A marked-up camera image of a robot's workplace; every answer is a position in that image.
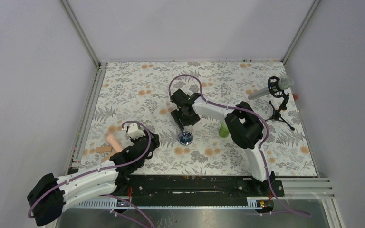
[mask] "floral tablecloth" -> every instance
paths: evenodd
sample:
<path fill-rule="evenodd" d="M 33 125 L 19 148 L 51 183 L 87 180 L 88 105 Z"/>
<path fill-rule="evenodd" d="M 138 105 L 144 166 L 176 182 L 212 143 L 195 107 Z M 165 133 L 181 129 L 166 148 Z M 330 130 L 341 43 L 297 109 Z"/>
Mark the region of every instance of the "floral tablecloth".
<path fill-rule="evenodd" d="M 271 76 L 286 77 L 282 63 L 274 62 L 108 63 L 80 169 L 99 164 L 107 155 L 96 153 L 96 147 L 107 145 L 107 131 L 114 132 L 123 147 L 131 145 L 121 123 L 138 120 L 160 136 L 161 146 L 136 174 L 251 175 L 243 149 L 230 137 L 219 137 L 217 120 L 202 117 L 195 126 L 186 127 L 194 135 L 193 143 L 177 142 L 179 129 L 170 115 L 175 105 L 170 103 L 168 85 L 179 74 L 198 77 L 207 98 L 231 105 L 245 101 L 264 118 L 272 115 L 268 101 L 277 107 L 282 99 L 268 95 L 249 101 L 248 95 L 264 88 Z M 186 77 L 174 82 L 172 92 L 178 88 L 189 95 L 199 91 L 197 82 Z M 269 166 L 279 176 L 316 176 L 293 99 L 287 107 L 282 117 L 295 130 L 268 121 L 271 134 L 264 149 Z"/>

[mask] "orange object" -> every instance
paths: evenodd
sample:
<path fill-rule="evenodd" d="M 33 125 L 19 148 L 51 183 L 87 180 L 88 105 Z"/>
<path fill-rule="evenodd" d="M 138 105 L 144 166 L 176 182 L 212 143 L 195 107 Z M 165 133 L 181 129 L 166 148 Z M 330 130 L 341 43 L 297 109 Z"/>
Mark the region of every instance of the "orange object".
<path fill-rule="evenodd" d="M 119 153 L 122 151 L 121 145 L 118 143 L 117 139 L 115 138 L 114 134 L 111 132 L 107 132 L 104 134 L 104 137 L 106 138 L 106 142 L 110 144 L 115 152 Z"/>
<path fill-rule="evenodd" d="M 112 150 L 112 146 L 101 146 L 96 148 L 97 153 L 110 153 Z"/>

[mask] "silver microphone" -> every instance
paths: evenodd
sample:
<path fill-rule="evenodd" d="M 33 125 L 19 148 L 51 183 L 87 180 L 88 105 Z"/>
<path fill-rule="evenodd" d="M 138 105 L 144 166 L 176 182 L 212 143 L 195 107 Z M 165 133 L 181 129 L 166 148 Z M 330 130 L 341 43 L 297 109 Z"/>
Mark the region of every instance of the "silver microphone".
<path fill-rule="evenodd" d="M 277 77 L 271 77 L 268 79 L 267 87 L 249 95 L 248 99 L 254 100 L 254 99 L 260 98 L 262 96 L 268 95 L 268 94 L 272 94 L 274 97 L 277 97 L 276 94 L 278 92 L 283 92 L 283 90 L 289 89 L 290 87 L 293 86 L 293 84 L 294 84 L 294 81 L 291 78 L 284 77 L 282 79 L 279 79 Z"/>

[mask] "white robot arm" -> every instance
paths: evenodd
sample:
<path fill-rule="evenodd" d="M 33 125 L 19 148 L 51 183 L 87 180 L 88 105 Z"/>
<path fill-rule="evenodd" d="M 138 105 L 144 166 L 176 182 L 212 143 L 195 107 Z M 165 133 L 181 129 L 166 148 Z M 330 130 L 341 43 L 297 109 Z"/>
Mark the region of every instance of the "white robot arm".
<path fill-rule="evenodd" d="M 128 127 L 127 134 L 133 146 L 116 153 L 110 160 L 82 172 L 57 178 L 50 173 L 40 179 L 27 196 L 33 212 L 30 218 L 35 219 L 37 226 L 54 221 L 80 202 L 113 193 L 117 183 L 124 183 L 127 176 L 142 167 L 145 159 L 150 159 L 160 145 L 158 135 L 144 133 L 136 124 Z"/>
<path fill-rule="evenodd" d="M 191 96 L 185 94 L 181 89 L 171 96 L 172 102 L 177 105 L 177 109 L 171 112 L 173 119 L 183 131 L 184 126 L 194 125 L 200 120 L 200 115 L 209 116 L 225 122 L 232 140 L 244 149 L 252 168 L 252 177 L 260 182 L 264 182 L 269 173 L 265 171 L 265 165 L 258 149 L 259 140 L 262 138 L 262 123 L 257 117 L 239 110 L 232 110 L 214 106 L 204 101 L 198 93 Z M 246 102 L 241 102 L 237 107 L 242 107 L 252 111 Z"/>

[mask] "tripod stand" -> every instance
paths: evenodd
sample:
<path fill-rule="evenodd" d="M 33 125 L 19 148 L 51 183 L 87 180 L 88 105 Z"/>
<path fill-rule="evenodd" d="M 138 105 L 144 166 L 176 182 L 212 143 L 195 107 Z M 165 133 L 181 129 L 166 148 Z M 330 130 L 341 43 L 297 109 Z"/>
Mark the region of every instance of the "tripod stand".
<path fill-rule="evenodd" d="M 272 102 L 269 101 L 269 105 L 272 106 L 272 110 L 273 110 L 273 114 L 272 116 L 267 119 L 266 121 L 268 120 L 276 120 L 276 121 L 281 121 L 281 122 L 284 122 L 285 124 L 287 124 L 289 126 L 289 128 L 294 131 L 295 128 L 292 127 L 285 119 L 282 118 L 282 115 L 280 114 L 280 111 L 281 110 L 286 110 L 287 107 L 286 107 L 286 104 L 288 103 L 289 101 L 289 94 L 285 94 L 282 92 L 282 97 L 283 97 L 283 102 L 279 105 L 279 108 L 276 110 L 275 107 L 273 106 Z"/>

